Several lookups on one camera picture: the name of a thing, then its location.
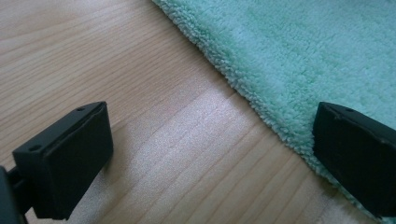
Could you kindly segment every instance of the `screw hole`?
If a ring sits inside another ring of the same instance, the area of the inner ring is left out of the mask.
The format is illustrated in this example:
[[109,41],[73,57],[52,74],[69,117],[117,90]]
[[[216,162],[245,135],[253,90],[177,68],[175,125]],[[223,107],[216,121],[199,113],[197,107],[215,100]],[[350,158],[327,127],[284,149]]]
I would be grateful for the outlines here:
[[39,150],[41,148],[41,146],[40,145],[34,145],[34,146],[32,146],[32,147],[29,147],[29,151],[37,151],[37,150]]

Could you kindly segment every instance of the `wood grain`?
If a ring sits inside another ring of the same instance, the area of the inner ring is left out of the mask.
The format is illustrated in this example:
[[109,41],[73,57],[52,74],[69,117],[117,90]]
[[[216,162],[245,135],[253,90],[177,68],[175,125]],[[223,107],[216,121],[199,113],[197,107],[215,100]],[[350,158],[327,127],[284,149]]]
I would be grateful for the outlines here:
[[115,152],[68,221],[371,223],[148,0],[0,4],[0,162],[107,101]]

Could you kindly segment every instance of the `teal towel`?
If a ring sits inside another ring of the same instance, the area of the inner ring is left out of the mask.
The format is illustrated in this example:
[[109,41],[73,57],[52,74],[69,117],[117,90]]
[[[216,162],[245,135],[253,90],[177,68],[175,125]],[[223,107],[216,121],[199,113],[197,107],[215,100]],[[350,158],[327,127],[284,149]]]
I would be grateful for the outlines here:
[[320,101],[396,128],[395,1],[154,2],[288,146],[361,208],[313,155],[311,131]]

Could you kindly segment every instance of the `black plastic block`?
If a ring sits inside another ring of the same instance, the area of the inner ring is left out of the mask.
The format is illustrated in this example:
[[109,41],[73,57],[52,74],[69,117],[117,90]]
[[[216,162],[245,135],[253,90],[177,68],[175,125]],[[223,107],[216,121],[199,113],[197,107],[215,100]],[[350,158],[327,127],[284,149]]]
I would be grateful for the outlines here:
[[73,110],[13,151],[39,218],[69,218],[113,152],[105,102]]
[[320,103],[313,134],[315,156],[343,187],[376,217],[394,217],[396,131],[353,109]]

